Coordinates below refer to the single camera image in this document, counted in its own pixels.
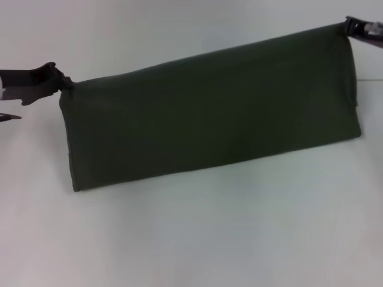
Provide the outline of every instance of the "white backdrop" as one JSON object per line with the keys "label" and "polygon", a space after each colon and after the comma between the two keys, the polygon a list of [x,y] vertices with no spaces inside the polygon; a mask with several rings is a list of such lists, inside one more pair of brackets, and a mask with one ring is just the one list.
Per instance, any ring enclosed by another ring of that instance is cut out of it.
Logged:
{"label": "white backdrop", "polygon": [[[377,0],[2,0],[0,67],[74,81],[344,20]],[[383,50],[352,41],[358,77]],[[364,136],[74,193],[58,95],[0,112],[0,286],[382,286],[383,83],[358,85]]]}

